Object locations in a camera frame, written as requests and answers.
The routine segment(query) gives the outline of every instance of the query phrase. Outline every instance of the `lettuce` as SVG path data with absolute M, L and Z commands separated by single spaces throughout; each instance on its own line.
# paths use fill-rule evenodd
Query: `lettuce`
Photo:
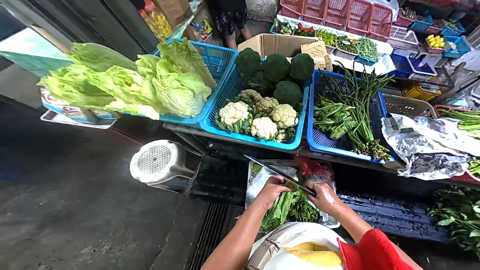
M 162 58 L 156 64 L 156 78 L 152 83 L 158 99 L 171 112 L 181 117 L 198 116 L 212 93 L 199 74 L 182 72 L 178 67 Z
M 88 82 L 88 76 L 94 72 L 84 65 L 73 64 L 50 73 L 52 76 L 41 78 L 38 85 L 72 106 L 102 109 L 115 100 L 111 94 Z
M 100 44 L 72 43 L 71 52 L 68 57 L 75 64 L 85 65 L 96 72 L 104 72 L 112 66 L 137 70 L 135 62 Z
M 183 38 L 183 42 L 173 41 L 171 45 L 159 43 L 157 48 L 163 59 L 180 68 L 183 73 L 198 74 L 206 86 L 215 89 L 216 82 L 208 71 L 202 56 L 186 37 Z
M 90 73 L 88 81 L 111 94 L 116 99 L 116 103 L 110 104 L 109 108 L 117 108 L 119 111 L 128 112 L 131 114 L 139 113 L 138 107 L 125 106 L 119 104 L 119 101 L 128 105 L 146 105 L 153 108 L 156 114 L 166 114 L 170 111 L 163 106 L 156 96 L 156 90 L 151 81 L 144 80 L 137 72 L 113 66 L 105 72 Z
M 156 76 L 156 64 L 160 61 L 160 57 L 151 55 L 151 54 L 144 54 L 144 55 L 137 55 L 138 60 L 135 61 L 138 68 L 138 74 L 143 78 L 153 78 Z

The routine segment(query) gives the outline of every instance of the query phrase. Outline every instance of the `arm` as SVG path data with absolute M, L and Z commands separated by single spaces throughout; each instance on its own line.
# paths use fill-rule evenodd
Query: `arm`
M 281 185 L 284 183 L 285 180 L 280 175 L 268 179 L 237 224 L 208 257 L 201 270 L 245 269 L 266 211 L 273 206 L 280 193 L 291 190 L 289 187 Z
M 314 203 L 318 209 L 338 220 L 356 243 L 360 241 L 367 231 L 373 229 L 366 221 L 357 215 L 355 211 L 344 204 L 329 185 L 313 183 L 312 188 L 317 192 L 317 197 L 306 194 L 307 198 Z M 414 262 L 403 250 L 392 242 L 391 244 L 404 262 L 415 270 L 422 270 L 422 267 Z

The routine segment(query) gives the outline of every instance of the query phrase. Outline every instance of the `hand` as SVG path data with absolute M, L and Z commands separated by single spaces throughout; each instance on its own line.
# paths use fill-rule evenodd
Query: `hand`
M 270 176 L 253 202 L 259 203 L 265 207 L 265 210 L 270 209 L 278 196 L 280 196 L 280 193 L 292 190 L 291 187 L 283 185 L 286 182 L 287 180 L 283 176 Z
M 312 187 L 317 192 L 317 197 L 312 197 L 310 193 L 304 193 L 321 211 L 335 216 L 345 206 L 328 184 L 309 180 L 305 185 Z

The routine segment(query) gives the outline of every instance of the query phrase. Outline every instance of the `white plastic stool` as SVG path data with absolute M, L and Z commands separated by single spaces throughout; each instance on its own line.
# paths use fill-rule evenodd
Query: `white plastic stool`
M 176 176 L 191 179 L 195 172 L 185 167 L 185 151 L 201 156 L 177 142 L 150 142 L 133 155 L 130 174 L 142 183 L 159 188 L 162 188 L 159 184 Z

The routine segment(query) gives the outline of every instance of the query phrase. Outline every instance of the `handwritten sign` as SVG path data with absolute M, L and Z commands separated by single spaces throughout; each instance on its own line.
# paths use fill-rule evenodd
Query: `handwritten sign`
M 325 43 L 323 41 L 316 41 L 310 44 L 301 45 L 301 52 L 308 53 L 315 62 L 315 69 L 323 69 L 332 71 L 332 61 L 328 57 Z

